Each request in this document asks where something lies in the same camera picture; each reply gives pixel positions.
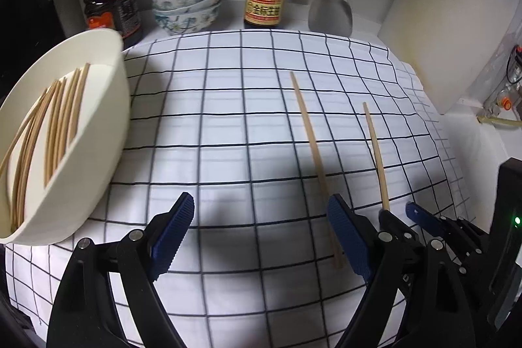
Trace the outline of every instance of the black device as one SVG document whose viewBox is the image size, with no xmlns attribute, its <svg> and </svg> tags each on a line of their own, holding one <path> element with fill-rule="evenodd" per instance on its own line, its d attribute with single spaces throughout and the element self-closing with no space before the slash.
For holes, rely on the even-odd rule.
<svg viewBox="0 0 522 348">
<path fill-rule="evenodd" d="M 414 203 L 408 217 L 434 238 L 422 245 L 415 231 L 382 210 L 380 232 L 336 194 L 327 215 L 352 269 L 366 291 L 337 348 L 376 348 L 397 290 L 406 299 L 394 348 L 495 348 L 517 346 L 522 299 L 511 309 L 522 270 L 522 161 L 499 169 L 490 233 L 465 219 L 436 217 Z M 130 312 L 146 348 L 185 347 L 152 281 L 168 270 L 194 214 L 182 194 L 169 213 L 154 217 L 121 241 L 78 242 L 58 288 L 48 348 L 133 347 L 122 331 L 109 272 L 119 272 Z M 455 252 L 453 262 L 444 244 Z"/>
</svg>

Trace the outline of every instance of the white grid tablecloth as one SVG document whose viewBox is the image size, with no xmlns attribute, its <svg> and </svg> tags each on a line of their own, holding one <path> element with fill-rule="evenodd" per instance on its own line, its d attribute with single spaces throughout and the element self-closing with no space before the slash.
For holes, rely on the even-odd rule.
<svg viewBox="0 0 522 348">
<path fill-rule="evenodd" d="M 365 288 L 349 265 L 333 267 L 290 70 L 332 193 L 378 229 L 367 102 L 392 212 L 412 225 L 404 207 L 414 200 L 433 213 L 474 219 L 437 112 L 412 68 L 385 47 L 312 33 L 228 31 L 139 45 L 125 53 L 125 64 L 129 137 L 100 204 L 59 244 L 7 246 L 11 302 L 44 339 L 75 243 L 120 240 L 187 191 L 194 220 L 169 273 L 155 283 L 187 346 L 335 346 Z M 139 345 L 119 275 L 111 280 L 126 336 Z M 383 343 L 400 323 L 400 294 L 396 303 Z"/>
</svg>

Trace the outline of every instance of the spatula head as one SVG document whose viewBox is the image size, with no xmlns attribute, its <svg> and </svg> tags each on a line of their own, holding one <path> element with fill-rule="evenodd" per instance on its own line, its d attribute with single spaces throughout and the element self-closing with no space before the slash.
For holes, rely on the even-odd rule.
<svg viewBox="0 0 522 348">
<path fill-rule="evenodd" d="M 310 5 L 308 27 L 317 33 L 350 37 L 352 9 L 347 0 L 314 0 Z"/>
</svg>

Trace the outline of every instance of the bottle label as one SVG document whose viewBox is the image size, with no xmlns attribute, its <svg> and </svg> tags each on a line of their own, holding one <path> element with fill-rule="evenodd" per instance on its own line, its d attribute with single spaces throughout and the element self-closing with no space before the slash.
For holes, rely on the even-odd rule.
<svg viewBox="0 0 522 348">
<path fill-rule="evenodd" d="M 275 26 L 281 21 L 283 0 L 246 0 L 245 20 L 261 26 Z"/>
</svg>

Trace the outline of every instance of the metal screw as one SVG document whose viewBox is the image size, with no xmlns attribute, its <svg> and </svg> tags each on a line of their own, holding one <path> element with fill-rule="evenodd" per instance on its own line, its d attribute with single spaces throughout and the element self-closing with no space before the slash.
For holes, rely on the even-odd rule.
<svg viewBox="0 0 522 348">
<path fill-rule="evenodd" d="M 436 251 L 440 251 L 442 248 L 444 248 L 444 245 L 442 245 L 442 242 L 438 239 L 434 239 L 430 242 L 433 249 Z"/>
<path fill-rule="evenodd" d="M 391 242 L 393 240 L 393 236 L 388 232 L 380 232 L 379 239 L 383 242 Z"/>
<path fill-rule="evenodd" d="M 80 249 L 87 248 L 91 244 L 91 240 L 89 238 L 80 239 L 78 244 L 76 245 Z"/>
<path fill-rule="evenodd" d="M 143 230 L 136 229 L 129 233 L 130 240 L 140 240 L 143 237 Z"/>
</svg>

